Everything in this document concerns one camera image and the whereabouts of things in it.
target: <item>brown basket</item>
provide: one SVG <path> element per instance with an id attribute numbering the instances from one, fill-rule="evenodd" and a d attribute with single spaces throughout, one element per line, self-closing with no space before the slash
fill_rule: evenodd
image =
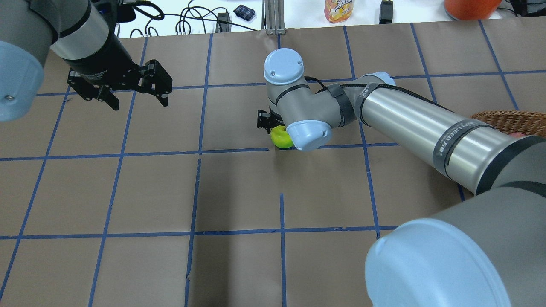
<path id="1" fill-rule="evenodd" d="M 519 132 L 546 138 L 546 114 L 527 111 L 483 111 L 471 116 L 503 133 Z"/>

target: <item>robotic arm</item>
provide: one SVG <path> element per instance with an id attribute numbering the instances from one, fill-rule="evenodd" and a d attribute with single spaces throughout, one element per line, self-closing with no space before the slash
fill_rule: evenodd
<path id="1" fill-rule="evenodd" d="M 539 306 L 546 302 L 546 139 L 513 138 L 394 86 L 375 73 L 311 93 L 301 56 L 265 60 L 270 112 L 294 146 L 325 145 L 359 119 L 477 196 L 382 237 L 366 259 L 375 307 Z"/>
<path id="2" fill-rule="evenodd" d="M 173 80 L 157 60 L 133 62 L 113 29 L 117 0 L 0 0 L 0 121 L 31 107 L 51 48 L 70 66 L 68 84 L 85 100 L 118 110 L 112 90 L 136 90 L 168 104 Z"/>

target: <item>green apple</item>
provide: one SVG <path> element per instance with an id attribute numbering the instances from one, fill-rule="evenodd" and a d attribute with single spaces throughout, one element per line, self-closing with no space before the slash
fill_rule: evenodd
<path id="1" fill-rule="evenodd" d="M 271 141 L 279 148 L 290 148 L 294 146 L 290 135 L 286 132 L 285 126 L 277 126 L 271 129 Z"/>

